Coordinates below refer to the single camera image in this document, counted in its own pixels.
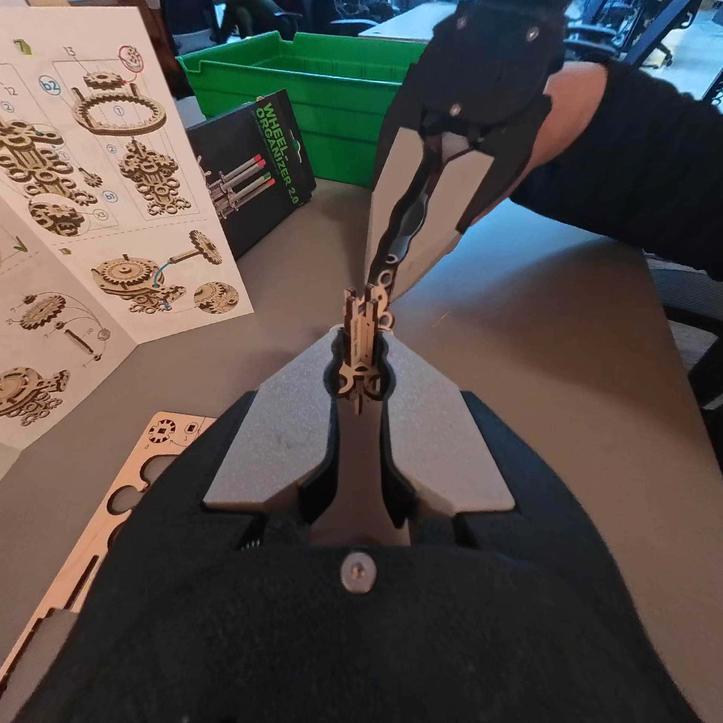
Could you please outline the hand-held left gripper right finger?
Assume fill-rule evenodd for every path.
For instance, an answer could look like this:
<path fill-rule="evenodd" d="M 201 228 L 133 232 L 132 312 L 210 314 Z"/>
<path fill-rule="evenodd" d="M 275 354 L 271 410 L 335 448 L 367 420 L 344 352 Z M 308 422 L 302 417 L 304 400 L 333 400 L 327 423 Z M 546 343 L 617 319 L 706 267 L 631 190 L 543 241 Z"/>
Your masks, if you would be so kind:
<path fill-rule="evenodd" d="M 423 516 L 506 513 L 515 501 L 458 386 L 395 336 L 381 417 L 382 493 L 395 528 Z"/>

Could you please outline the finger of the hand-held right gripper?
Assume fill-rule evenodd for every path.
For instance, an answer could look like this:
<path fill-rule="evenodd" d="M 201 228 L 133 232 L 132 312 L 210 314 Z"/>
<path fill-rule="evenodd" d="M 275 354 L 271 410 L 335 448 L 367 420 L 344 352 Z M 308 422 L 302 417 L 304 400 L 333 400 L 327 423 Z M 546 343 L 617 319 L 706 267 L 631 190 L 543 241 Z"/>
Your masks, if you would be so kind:
<path fill-rule="evenodd" d="M 437 143 L 400 129 L 372 191 L 366 238 L 366 280 L 399 270 L 415 281 L 437 257 L 437 234 L 429 222 L 429 184 L 437 170 Z"/>
<path fill-rule="evenodd" d="M 464 234 L 463 217 L 492 167 L 492 157 L 474 149 L 458 134 L 441 136 L 442 167 L 403 213 L 401 228 L 391 245 L 398 258 L 390 300 L 415 286 L 442 257 L 451 252 Z"/>

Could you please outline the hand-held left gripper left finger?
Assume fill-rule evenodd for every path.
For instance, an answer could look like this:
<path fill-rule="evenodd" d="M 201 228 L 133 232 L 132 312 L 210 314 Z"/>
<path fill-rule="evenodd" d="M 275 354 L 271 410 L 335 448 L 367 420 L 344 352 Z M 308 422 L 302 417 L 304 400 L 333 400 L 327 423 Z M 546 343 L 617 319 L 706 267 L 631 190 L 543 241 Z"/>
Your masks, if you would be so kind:
<path fill-rule="evenodd" d="M 337 489 L 338 416 L 330 330 L 262 383 L 205 496 L 213 511 L 321 517 Z"/>

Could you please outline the three-ring wooden disc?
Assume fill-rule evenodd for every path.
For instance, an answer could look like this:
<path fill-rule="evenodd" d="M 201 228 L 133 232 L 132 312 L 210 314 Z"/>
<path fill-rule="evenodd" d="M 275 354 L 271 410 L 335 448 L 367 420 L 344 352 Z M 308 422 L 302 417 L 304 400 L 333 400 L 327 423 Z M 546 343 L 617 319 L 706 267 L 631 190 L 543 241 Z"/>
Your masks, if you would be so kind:
<path fill-rule="evenodd" d="M 390 296 L 393 291 L 395 276 L 399 264 L 397 255 L 389 252 L 380 261 L 378 270 L 370 270 L 370 283 L 373 287 L 373 298 L 377 302 L 377 312 L 382 314 L 390 303 Z"/>

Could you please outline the wooden shaft with ring base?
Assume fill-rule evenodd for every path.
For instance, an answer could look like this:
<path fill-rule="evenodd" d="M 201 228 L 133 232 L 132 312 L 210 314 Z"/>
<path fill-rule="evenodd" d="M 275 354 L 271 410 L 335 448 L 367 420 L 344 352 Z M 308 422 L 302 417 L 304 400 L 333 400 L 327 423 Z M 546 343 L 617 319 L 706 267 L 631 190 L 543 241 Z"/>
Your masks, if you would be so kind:
<path fill-rule="evenodd" d="M 356 416 L 366 402 L 382 402 L 392 385 L 387 363 L 387 339 L 393 333 L 394 316 L 389 310 L 391 277 L 383 273 L 363 294 L 345 290 L 343 324 L 332 344 L 329 372 L 332 394 L 345 400 Z"/>

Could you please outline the person's right forearm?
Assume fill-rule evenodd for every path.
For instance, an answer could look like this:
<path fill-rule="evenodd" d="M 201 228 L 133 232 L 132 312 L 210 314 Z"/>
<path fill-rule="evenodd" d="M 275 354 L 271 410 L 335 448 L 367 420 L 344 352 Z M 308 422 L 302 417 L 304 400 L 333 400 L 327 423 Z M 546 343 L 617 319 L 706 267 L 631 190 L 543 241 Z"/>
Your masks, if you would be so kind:
<path fill-rule="evenodd" d="M 722 116 L 617 61 L 592 121 L 511 200 L 722 279 Z"/>

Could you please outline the black model kit box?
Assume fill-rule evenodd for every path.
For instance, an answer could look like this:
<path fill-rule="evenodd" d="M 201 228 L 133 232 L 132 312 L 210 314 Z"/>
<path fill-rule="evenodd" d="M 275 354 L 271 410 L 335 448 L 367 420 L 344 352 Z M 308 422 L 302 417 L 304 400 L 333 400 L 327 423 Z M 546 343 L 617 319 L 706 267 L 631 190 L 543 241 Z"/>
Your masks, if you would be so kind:
<path fill-rule="evenodd" d="M 311 201 L 317 181 L 286 90 L 186 135 L 234 259 Z"/>

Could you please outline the laser-cut wooden parts sheet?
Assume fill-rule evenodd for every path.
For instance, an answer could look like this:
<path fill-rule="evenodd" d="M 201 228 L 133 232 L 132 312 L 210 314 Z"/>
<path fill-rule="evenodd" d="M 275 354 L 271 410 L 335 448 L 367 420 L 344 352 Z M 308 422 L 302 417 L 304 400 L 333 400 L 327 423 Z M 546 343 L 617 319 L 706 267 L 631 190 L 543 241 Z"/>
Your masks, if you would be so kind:
<path fill-rule="evenodd" d="M 2 664 L 2 691 L 41 623 L 58 611 L 76 615 L 85 603 L 116 533 L 131 514 L 130 493 L 141 497 L 152 484 L 145 470 L 153 458 L 175 458 L 216 421 L 213 417 L 161 411 L 136 442 L 108 492 L 43 595 Z"/>

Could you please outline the person's right hand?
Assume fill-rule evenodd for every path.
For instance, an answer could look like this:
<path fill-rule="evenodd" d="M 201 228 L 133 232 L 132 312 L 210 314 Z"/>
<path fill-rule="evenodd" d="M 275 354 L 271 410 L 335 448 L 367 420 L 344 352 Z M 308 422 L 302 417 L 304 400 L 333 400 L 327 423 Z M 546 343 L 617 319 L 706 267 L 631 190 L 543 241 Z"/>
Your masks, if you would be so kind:
<path fill-rule="evenodd" d="M 475 217 L 473 224 L 508 199 L 534 170 L 554 160 L 579 138 L 601 103 L 607 76 L 605 64 L 566 61 L 549 77 L 545 93 L 551 100 L 551 111 L 537 133 L 526 167 L 502 195 Z"/>

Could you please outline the pale office table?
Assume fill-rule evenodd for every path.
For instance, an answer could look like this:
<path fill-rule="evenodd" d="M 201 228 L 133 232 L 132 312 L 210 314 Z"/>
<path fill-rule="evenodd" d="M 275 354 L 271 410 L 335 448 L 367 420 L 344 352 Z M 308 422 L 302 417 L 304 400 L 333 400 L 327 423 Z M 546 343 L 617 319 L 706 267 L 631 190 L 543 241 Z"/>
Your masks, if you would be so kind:
<path fill-rule="evenodd" d="M 452 2 L 429 2 L 418 5 L 370 29 L 360 38 L 426 43 L 432 39 L 435 26 L 456 11 Z"/>

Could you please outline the green plastic bin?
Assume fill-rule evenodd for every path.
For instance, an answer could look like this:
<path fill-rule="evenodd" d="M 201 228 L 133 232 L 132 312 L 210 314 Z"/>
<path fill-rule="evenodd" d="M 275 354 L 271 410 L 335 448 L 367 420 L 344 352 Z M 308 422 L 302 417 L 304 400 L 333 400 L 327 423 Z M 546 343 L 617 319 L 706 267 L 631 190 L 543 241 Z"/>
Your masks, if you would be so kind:
<path fill-rule="evenodd" d="M 372 188 L 384 115 L 423 43 L 267 32 L 178 57 L 207 119 L 285 90 L 317 178 Z"/>

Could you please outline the folded assembly instruction leaflet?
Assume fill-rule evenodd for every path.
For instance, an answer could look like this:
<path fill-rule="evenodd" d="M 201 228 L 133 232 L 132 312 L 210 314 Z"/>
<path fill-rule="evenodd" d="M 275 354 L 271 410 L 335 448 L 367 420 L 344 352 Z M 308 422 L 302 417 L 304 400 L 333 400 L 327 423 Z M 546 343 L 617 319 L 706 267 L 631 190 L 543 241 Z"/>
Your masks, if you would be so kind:
<path fill-rule="evenodd" d="M 2 7 L 1 470 L 139 345 L 252 314 L 140 10 Z"/>

